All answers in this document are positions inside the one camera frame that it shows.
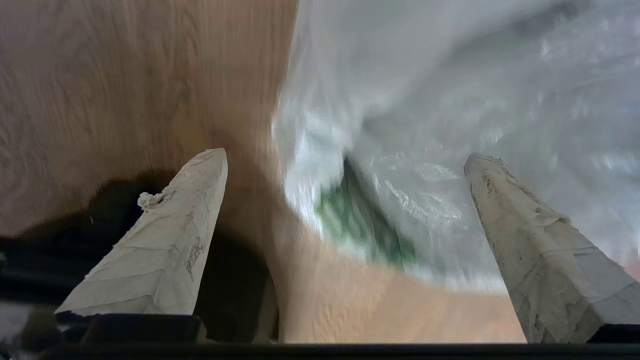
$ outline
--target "wood grain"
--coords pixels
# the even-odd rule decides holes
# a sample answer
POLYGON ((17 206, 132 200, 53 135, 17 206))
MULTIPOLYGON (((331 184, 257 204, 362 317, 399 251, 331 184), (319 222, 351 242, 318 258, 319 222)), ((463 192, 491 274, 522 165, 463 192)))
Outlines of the wood grain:
POLYGON ((87 205, 106 181, 227 150, 218 227, 264 256, 281 338, 522 341, 510 301, 340 255, 284 206, 270 115, 290 0, 0 1, 0 234, 87 205))

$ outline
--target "crumpled plastic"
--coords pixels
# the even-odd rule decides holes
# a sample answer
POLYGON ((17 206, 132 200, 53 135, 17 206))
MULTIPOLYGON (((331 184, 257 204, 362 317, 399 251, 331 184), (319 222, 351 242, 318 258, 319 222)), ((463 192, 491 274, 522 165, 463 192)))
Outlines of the crumpled plastic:
POLYGON ((322 231, 348 155, 421 277, 503 291, 463 175, 476 151, 637 259, 640 3, 392 4, 301 2, 273 123, 289 204, 322 231))

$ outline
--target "green object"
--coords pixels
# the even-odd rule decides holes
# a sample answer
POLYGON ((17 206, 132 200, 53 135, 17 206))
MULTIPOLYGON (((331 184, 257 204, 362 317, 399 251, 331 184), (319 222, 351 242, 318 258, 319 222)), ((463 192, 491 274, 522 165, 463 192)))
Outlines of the green object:
POLYGON ((398 270, 417 266, 413 243, 399 235, 365 198, 346 164, 341 184, 321 194, 316 215, 339 247, 398 270))

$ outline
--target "white plastic bag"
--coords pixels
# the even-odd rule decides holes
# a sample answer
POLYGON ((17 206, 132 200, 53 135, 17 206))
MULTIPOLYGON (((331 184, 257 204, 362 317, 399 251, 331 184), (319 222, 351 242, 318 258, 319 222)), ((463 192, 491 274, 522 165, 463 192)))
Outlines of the white plastic bag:
POLYGON ((302 2, 273 128, 287 200, 322 230, 314 204, 349 152, 419 275, 502 290, 462 171, 478 151, 613 260, 637 258, 639 7, 302 2))

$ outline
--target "plastic bag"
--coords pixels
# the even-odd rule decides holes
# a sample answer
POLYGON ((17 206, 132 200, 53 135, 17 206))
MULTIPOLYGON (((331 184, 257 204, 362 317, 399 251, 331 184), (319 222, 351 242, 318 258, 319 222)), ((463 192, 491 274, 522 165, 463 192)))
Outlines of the plastic bag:
POLYGON ((301 4, 273 128, 290 205, 322 230, 317 194, 350 151, 418 275, 503 290, 462 171, 478 151, 613 260, 637 258, 640 4, 393 4, 301 4))

